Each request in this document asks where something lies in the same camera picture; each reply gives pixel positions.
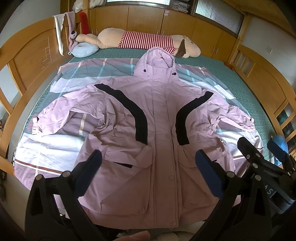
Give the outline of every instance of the red and white striped shirt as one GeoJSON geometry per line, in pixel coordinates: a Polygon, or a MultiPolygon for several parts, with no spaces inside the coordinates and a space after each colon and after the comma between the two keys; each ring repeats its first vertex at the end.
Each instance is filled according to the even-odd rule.
{"type": "Polygon", "coordinates": [[[169,35],[139,33],[134,31],[125,31],[118,44],[118,48],[150,49],[152,47],[161,47],[170,54],[173,54],[176,50],[174,48],[173,39],[169,35]]]}

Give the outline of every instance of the red cloth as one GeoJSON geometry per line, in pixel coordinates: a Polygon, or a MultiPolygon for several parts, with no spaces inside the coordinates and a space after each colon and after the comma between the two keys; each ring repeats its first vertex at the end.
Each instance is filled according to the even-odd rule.
{"type": "Polygon", "coordinates": [[[150,49],[161,47],[170,54],[174,54],[174,42],[169,35],[147,34],[134,31],[125,31],[118,48],[150,49]]]}
{"type": "Polygon", "coordinates": [[[85,12],[79,12],[79,16],[81,19],[82,34],[89,34],[89,24],[87,21],[87,15],[85,14],[85,12]]]}

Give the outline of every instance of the jacket pocket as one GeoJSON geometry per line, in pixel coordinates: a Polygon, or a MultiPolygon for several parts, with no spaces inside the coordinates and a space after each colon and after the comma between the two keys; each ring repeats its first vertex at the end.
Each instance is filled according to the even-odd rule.
{"type": "Polygon", "coordinates": [[[102,151],[103,162],[92,186],[98,198],[95,211],[109,215],[145,213],[150,195],[152,148],[118,137],[117,143],[126,143],[128,147],[106,145],[102,151]]]}
{"type": "Polygon", "coordinates": [[[195,164],[196,150],[190,144],[178,146],[182,206],[185,209],[208,207],[217,202],[195,164]]]}

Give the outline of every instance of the metal screw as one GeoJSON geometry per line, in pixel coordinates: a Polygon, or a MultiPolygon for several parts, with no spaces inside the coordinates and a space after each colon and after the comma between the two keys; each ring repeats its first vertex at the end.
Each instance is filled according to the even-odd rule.
{"type": "Polygon", "coordinates": [[[233,178],[235,174],[233,172],[227,172],[227,177],[233,178]]]}
{"type": "Polygon", "coordinates": [[[69,171],[65,171],[65,172],[63,172],[62,176],[63,176],[63,177],[69,177],[70,174],[71,174],[71,172],[69,172],[69,171]]]}
{"type": "Polygon", "coordinates": [[[35,179],[36,179],[37,181],[39,181],[42,177],[43,177],[43,176],[42,176],[41,174],[39,174],[39,175],[37,175],[37,176],[35,177],[35,179]]]}
{"type": "Polygon", "coordinates": [[[261,176],[256,175],[256,176],[255,176],[255,179],[256,179],[257,181],[260,181],[260,180],[261,180],[261,176]]]}

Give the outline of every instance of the wooden headboard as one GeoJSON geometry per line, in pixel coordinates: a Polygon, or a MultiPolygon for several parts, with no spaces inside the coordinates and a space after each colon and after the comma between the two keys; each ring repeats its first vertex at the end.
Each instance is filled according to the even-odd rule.
{"type": "MultiPolygon", "coordinates": [[[[230,64],[261,103],[276,133],[284,136],[284,127],[295,117],[296,113],[296,96],[292,86],[270,62],[246,46],[238,46],[230,64]],[[277,117],[288,104],[293,111],[280,125],[277,117]]],[[[286,142],[295,135],[296,130],[286,137],[286,142]]]]}
{"type": "MultiPolygon", "coordinates": [[[[80,33],[79,14],[76,14],[75,18],[75,30],[80,33]]],[[[43,81],[55,68],[71,58],[67,54],[68,36],[69,27],[65,16],[61,34],[64,45],[64,56],[62,56],[58,50],[54,18],[51,17],[17,32],[0,48],[0,70],[8,65],[21,95],[16,105],[12,107],[0,88],[0,102],[9,115],[3,131],[0,130],[0,169],[9,174],[13,175],[14,169],[12,163],[5,159],[5,155],[17,121],[43,81]]]]}

